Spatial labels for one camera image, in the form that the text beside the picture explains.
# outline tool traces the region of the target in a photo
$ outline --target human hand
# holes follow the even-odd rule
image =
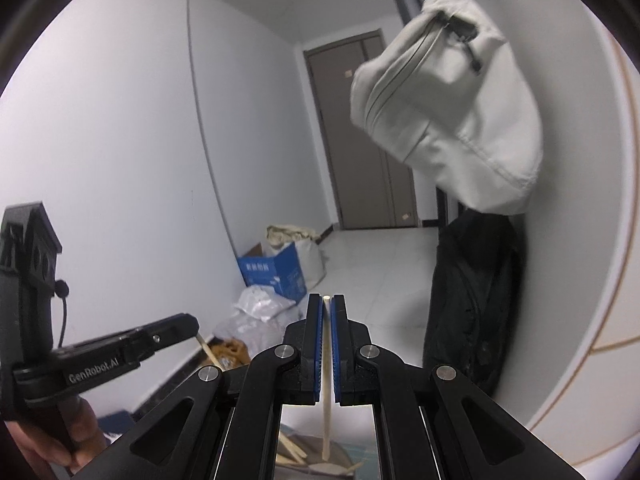
[[[78,414],[67,427],[69,436],[76,443],[74,453],[69,453],[59,441],[32,424],[7,422],[6,426],[22,455],[42,480],[56,480],[49,463],[68,467],[75,474],[107,447],[94,410],[84,399],[80,399]]]

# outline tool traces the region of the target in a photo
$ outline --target door frame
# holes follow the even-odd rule
[[[349,36],[348,38],[343,38],[342,40],[332,41],[331,43],[327,43],[321,46],[317,46],[315,48],[303,51],[303,55],[305,57],[305,66],[306,66],[306,74],[309,78],[309,83],[311,86],[311,93],[314,97],[314,105],[316,106],[316,117],[318,118],[318,123],[320,126],[320,133],[322,137],[322,146],[324,147],[324,158],[326,159],[326,164],[329,168],[329,178],[331,180],[331,189],[334,194],[334,202],[335,208],[338,211],[338,223],[340,224],[340,229],[344,229],[344,220],[342,218],[342,208],[340,207],[340,201],[338,200],[338,189],[335,182],[334,177],[334,167],[331,161],[331,157],[329,156],[329,143],[327,141],[326,131],[324,129],[324,119],[322,118],[322,110],[320,109],[320,101],[318,100],[318,96],[316,94],[316,85],[314,83],[314,76],[311,72],[311,64],[309,63],[309,58],[315,54],[320,54],[326,50],[331,50],[332,48],[336,48],[338,46],[343,46],[345,44],[354,43],[356,41],[364,41],[370,38],[380,38],[380,42],[382,43],[382,47],[386,48],[385,40],[382,35],[382,29],[378,28],[377,30],[372,30],[370,32],[364,32],[363,34],[357,34],[356,36]],[[414,215],[414,227],[420,227],[420,219],[418,218],[418,206],[415,197],[415,186],[414,186],[414,170],[411,170],[411,179],[410,179],[410,188],[411,188],[411,204],[412,204],[412,214]],[[407,226],[393,226],[390,228],[380,228],[380,229],[397,229]]]

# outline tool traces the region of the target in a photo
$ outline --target white backpack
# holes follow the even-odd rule
[[[472,209],[526,208],[542,160],[538,107],[507,40],[474,0],[426,0],[356,71],[351,121]]]

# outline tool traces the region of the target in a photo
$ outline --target white wall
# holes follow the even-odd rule
[[[202,149],[186,12],[74,0],[0,99],[0,208],[45,203],[71,288],[67,343],[179,312],[208,335],[243,286]],[[164,350],[86,396],[99,415],[133,410],[195,350]]]
[[[544,127],[519,325],[496,395],[526,423],[599,312],[618,240],[621,128],[607,60],[579,0],[477,1],[510,39]]]
[[[393,0],[305,0],[291,7],[290,14],[298,24],[300,40],[295,46],[296,61],[316,147],[324,197],[332,222],[338,222],[327,155],[303,53],[305,50],[379,29],[385,45],[388,45],[402,30],[402,20]],[[431,179],[414,172],[414,186],[418,218],[436,218],[435,186]]]
[[[237,254],[269,224],[331,225],[294,49],[221,0],[190,0],[202,124]]]

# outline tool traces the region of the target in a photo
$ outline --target zipper pull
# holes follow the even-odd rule
[[[469,44],[478,37],[478,28],[473,23],[463,20],[456,15],[451,16],[447,20],[444,28],[448,28],[458,37],[458,41],[462,43],[463,48],[470,59],[471,70],[473,70],[476,75],[479,75],[482,70],[482,61],[480,61],[478,55]]]

